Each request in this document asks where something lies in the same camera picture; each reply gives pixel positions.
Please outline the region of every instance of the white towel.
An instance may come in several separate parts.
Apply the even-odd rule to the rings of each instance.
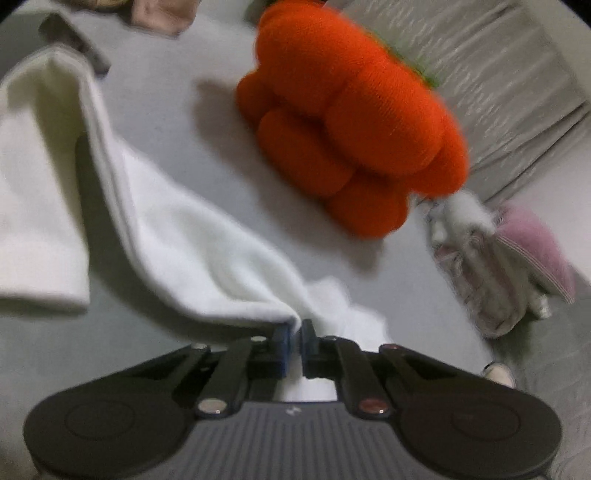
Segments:
[[[364,349],[388,341],[383,317],[351,305],[337,280],[307,284],[280,252],[118,138],[90,66],[57,46],[0,86],[0,296],[88,304],[74,165],[84,132],[126,255],[166,303],[230,325],[289,322],[295,330],[310,317],[319,334]]]

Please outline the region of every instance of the pink fabric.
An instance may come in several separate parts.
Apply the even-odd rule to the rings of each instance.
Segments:
[[[165,35],[179,35],[197,14],[200,0],[134,0],[131,22]]]
[[[513,203],[503,204],[499,214],[499,243],[528,264],[541,287],[573,303],[573,270],[550,229],[532,211]]]

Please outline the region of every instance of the black circular pad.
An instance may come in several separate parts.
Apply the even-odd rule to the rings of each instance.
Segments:
[[[455,478],[531,478],[548,467],[561,439],[548,405],[505,387],[413,395],[399,425],[416,457]]]
[[[41,402],[24,426],[33,458],[66,477],[111,479],[170,456],[186,435],[186,412],[170,394],[134,387],[124,393],[70,390]]]

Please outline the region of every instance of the white cloth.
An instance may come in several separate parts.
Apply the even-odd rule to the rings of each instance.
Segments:
[[[388,341],[384,319],[351,305],[337,280],[307,284],[280,252],[118,138],[90,66],[57,46],[24,60],[0,86],[0,295],[88,304],[74,164],[84,132],[126,255],[166,303],[230,325],[296,329],[310,317],[319,334],[364,349]]]
[[[549,316],[548,298],[530,282],[495,239],[495,215],[471,192],[462,190],[434,207],[431,242],[439,264],[483,335],[508,333],[527,309]]]

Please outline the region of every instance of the orange plush toy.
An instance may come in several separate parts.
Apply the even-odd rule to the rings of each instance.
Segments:
[[[262,16],[259,67],[236,88],[275,168],[352,233],[380,238],[408,216],[408,194],[460,189],[466,146],[423,79],[337,12],[282,0]]]

